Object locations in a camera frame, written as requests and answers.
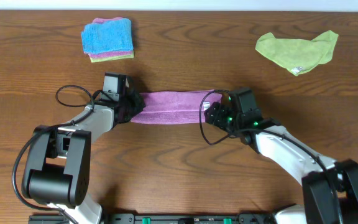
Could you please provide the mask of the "purple microfibre cloth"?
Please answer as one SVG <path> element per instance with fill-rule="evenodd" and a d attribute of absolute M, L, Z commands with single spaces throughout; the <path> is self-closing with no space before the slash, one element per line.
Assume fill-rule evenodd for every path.
<path fill-rule="evenodd" d="M 204 111 L 222 98 L 219 93 L 208 93 L 208 90 L 142 93 L 145 108 L 131 121 L 140 124 L 203 123 Z"/>

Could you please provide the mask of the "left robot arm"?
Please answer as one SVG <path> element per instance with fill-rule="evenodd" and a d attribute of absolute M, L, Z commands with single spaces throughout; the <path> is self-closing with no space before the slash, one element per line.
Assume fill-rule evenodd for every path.
<path fill-rule="evenodd" d="M 115 223 L 88 193 L 91 145 L 117 124 L 128 123 L 145 107 L 132 87 L 105 87 L 94 93 L 79 115 L 62 124 L 38 126 L 12 168 L 12 185 L 26 206 L 43 210 L 29 223 Z"/>

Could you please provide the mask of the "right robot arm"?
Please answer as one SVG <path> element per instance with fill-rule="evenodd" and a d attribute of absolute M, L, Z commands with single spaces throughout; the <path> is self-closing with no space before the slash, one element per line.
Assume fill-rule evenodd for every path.
<path fill-rule="evenodd" d="M 276 212 L 276 223 L 358 223 L 357 162 L 338 162 L 312 150 L 258 109 L 235 111 L 215 102 L 200 115 L 276 162 L 301 185 L 303 205 Z"/>

